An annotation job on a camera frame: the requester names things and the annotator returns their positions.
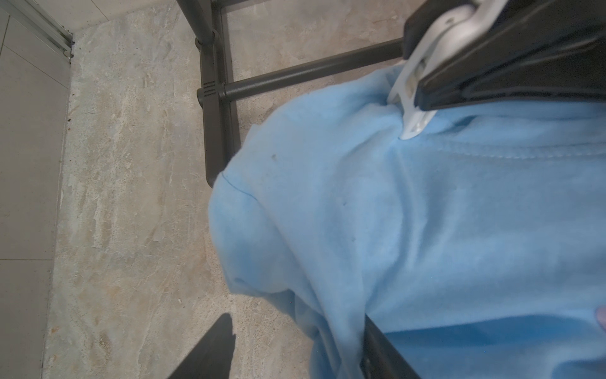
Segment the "light blue printed t-shirt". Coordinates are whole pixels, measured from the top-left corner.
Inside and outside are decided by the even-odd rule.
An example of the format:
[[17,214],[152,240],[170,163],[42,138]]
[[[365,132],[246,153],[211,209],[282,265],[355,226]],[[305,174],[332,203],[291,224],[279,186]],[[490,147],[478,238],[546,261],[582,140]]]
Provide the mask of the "light blue printed t-shirt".
[[305,94],[218,176],[232,292],[313,341],[313,378],[360,378],[370,318],[423,378],[605,376],[605,106],[440,111],[402,140],[400,66]]

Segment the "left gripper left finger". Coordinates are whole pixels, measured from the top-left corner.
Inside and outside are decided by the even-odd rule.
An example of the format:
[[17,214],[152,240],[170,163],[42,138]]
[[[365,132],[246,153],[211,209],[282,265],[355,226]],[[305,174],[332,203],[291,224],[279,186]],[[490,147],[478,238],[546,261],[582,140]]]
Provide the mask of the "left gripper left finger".
[[228,379],[235,342],[232,317],[222,314],[168,378]]

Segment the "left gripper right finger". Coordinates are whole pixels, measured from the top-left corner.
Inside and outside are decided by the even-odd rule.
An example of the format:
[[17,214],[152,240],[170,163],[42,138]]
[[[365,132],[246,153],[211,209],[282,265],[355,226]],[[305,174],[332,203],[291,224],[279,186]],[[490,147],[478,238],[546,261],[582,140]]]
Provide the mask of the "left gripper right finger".
[[421,378],[368,315],[360,367],[366,379]]

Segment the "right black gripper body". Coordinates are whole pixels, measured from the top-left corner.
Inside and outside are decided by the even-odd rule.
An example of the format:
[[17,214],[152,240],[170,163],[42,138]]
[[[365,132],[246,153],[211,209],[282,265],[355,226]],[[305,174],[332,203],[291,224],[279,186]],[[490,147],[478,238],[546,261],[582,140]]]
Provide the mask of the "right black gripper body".
[[422,81],[421,104],[604,102],[604,2],[506,2],[484,36]]

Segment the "white clothespin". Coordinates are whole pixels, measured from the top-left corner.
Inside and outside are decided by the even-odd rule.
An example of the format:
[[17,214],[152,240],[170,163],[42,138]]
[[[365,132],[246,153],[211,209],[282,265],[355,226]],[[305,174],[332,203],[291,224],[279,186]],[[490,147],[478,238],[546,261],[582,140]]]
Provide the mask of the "white clothespin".
[[506,1],[426,1],[406,20],[404,65],[388,95],[388,103],[402,108],[402,140],[418,136],[436,114],[421,104],[422,81],[484,36],[506,4]]

